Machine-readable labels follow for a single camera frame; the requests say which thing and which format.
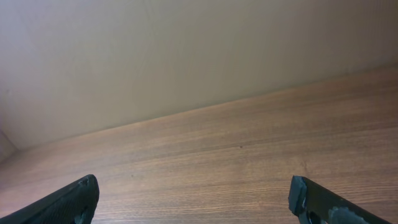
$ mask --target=brown wood tabletop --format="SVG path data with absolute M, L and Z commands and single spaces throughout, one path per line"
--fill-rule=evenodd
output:
M 298 223 L 292 175 L 398 223 L 398 67 L 17 152 L 0 164 L 0 216 L 86 174 L 93 223 Z

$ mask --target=beige backdrop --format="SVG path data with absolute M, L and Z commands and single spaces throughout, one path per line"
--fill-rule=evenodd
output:
M 3 0 L 0 128 L 23 149 L 397 59 L 395 0 Z

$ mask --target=black object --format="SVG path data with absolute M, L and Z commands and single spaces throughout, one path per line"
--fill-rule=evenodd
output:
M 292 178 L 289 209 L 301 224 L 390 224 L 301 176 Z
M 4 218 L 0 224 L 89 224 L 100 197 L 94 175 L 87 175 Z

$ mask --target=white wall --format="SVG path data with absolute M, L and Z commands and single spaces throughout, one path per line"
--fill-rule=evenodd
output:
M 20 149 L 398 60 L 395 0 L 0 1 Z

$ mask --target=wooden table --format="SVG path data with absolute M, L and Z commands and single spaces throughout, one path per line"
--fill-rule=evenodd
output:
M 19 152 L 0 164 L 0 216 L 85 174 L 93 223 L 298 223 L 292 175 L 398 223 L 398 67 Z

